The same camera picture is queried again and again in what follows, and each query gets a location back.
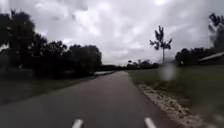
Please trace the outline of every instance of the road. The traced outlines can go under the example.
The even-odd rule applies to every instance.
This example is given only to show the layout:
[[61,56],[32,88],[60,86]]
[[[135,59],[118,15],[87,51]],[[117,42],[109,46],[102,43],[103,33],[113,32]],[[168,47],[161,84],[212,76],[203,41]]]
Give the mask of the road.
[[72,87],[0,107],[0,128],[177,128],[131,82],[126,72],[99,77]]

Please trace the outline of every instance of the tree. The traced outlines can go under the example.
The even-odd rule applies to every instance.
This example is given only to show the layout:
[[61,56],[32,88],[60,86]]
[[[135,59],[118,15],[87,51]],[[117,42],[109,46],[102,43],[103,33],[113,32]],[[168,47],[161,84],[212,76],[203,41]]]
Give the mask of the tree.
[[171,49],[172,38],[168,41],[164,41],[164,29],[159,26],[159,31],[155,30],[155,41],[150,40],[150,45],[155,48],[155,50],[159,50],[160,48],[163,50],[163,63],[165,61],[165,49]]
[[209,30],[213,34],[210,36],[210,39],[215,50],[217,52],[222,52],[224,50],[224,17],[212,13],[209,16],[209,19],[212,22],[212,24],[209,24]]
[[35,33],[35,25],[25,12],[12,10],[8,16],[7,31],[4,32],[7,40],[4,44],[9,47],[10,62],[16,67],[29,67],[31,62],[29,50]]

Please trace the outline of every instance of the cloudy sky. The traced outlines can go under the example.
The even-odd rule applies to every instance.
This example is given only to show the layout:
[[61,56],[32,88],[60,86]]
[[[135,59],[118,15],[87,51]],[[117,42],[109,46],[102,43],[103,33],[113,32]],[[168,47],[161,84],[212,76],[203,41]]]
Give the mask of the cloudy sky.
[[1,11],[23,10],[36,31],[67,45],[93,44],[104,64],[161,59],[150,47],[158,25],[173,38],[172,57],[183,47],[210,47],[208,16],[224,14],[222,0],[0,0]]

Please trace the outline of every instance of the palm tree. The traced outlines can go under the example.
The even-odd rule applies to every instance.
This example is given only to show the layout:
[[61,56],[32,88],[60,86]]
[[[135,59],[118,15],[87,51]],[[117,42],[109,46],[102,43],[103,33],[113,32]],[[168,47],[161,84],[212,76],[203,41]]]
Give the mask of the palm tree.
[[159,26],[159,31],[155,30],[156,40],[150,40],[150,45],[154,46],[155,50],[159,50],[160,48],[163,50],[163,63],[165,61],[165,49],[171,49],[172,38],[168,41],[164,41],[164,29]]

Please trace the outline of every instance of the treeline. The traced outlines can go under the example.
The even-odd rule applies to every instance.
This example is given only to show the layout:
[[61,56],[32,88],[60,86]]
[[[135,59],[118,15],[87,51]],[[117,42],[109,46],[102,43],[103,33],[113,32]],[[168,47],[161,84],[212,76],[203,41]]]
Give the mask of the treeline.
[[194,48],[194,49],[182,49],[180,52],[177,52],[175,56],[176,63],[179,66],[192,66],[198,65],[199,60],[215,54],[213,48]]
[[101,66],[101,52],[93,45],[70,47],[35,32],[35,24],[25,12],[0,14],[0,59],[2,67],[30,69],[38,77],[83,76]]
[[125,66],[117,65],[102,65],[100,71],[117,71],[117,70],[137,70],[137,69],[155,69],[160,65],[158,63],[152,63],[150,60],[138,60],[131,61],[129,60]]
[[213,47],[194,49],[183,48],[181,51],[177,52],[175,56],[175,61],[179,66],[201,65],[202,63],[200,60],[202,58],[219,52],[224,52],[224,17],[212,13],[209,16],[209,19],[211,24],[209,24],[208,28],[212,35],[210,36],[210,40],[213,43]]

